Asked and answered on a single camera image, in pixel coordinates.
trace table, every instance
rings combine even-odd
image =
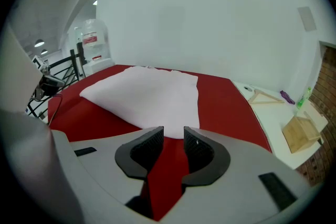
[[[250,99],[254,95],[254,89],[259,89],[267,94],[270,94],[271,96],[283,99],[279,92],[270,91],[239,82],[233,83],[246,100]],[[251,88],[253,91],[250,92],[244,87]],[[295,105],[289,104],[285,101],[285,103],[280,104],[252,104],[251,107],[267,136],[268,143],[272,149],[273,154],[278,159],[287,164],[290,168],[298,168],[320,148],[320,143],[315,142],[311,147],[306,148],[305,150],[291,153],[281,130],[298,112],[298,109]]]
[[[86,87],[122,72],[130,66],[116,65],[99,71],[62,91],[63,101],[51,129],[67,135],[70,142],[104,138],[138,131],[111,112],[79,96]],[[186,72],[198,76],[200,129],[257,144],[271,152],[267,138],[248,102],[225,78]],[[59,99],[48,103],[51,119]],[[154,220],[160,220],[182,195],[181,180],[188,174],[183,140],[164,138],[163,151],[148,174]]]

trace red tablecloth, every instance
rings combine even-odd
[[[130,66],[116,65],[107,68],[62,91],[63,101],[50,127],[66,133],[70,142],[139,130],[138,127],[79,96],[86,87],[128,67]],[[271,152],[252,108],[230,80],[186,73],[198,76],[198,116],[201,129],[249,141]],[[49,119],[58,103],[58,98],[49,101]],[[163,151],[148,174],[154,220],[160,220],[181,197],[181,179],[186,174],[188,164],[183,151],[183,140],[165,137]]]

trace white table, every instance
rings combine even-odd
[[[254,95],[254,89],[259,89],[271,96],[283,99],[279,92],[270,91],[260,87],[254,87],[248,84],[234,82],[233,84],[241,92],[246,100]],[[248,87],[253,91],[248,91],[244,87]],[[266,101],[267,98],[257,97],[258,101]],[[251,107],[267,136],[268,143],[273,154],[282,162],[292,169],[298,168],[306,160],[308,160],[321,146],[319,142],[315,142],[311,147],[305,150],[291,153],[287,141],[282,133],[282,128],[296,115],[298,109],[295,105],[289,104],[285,99],[280,104],[252,104]]]

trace folded white fabric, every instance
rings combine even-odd
[[[85,88],[80,96],[139,128],[164,126],[165,136],[183,139],[184,126],[200,126],[197,80],[175,70],[130,67]]]

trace green object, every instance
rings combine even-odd
[[[308,90],[304,93],[304,95],[301,97],[300,101],[297,103],[297,108],[300,109],[305,102],[305,100],[309,99],[311,95],[311,88],[308,87]]]

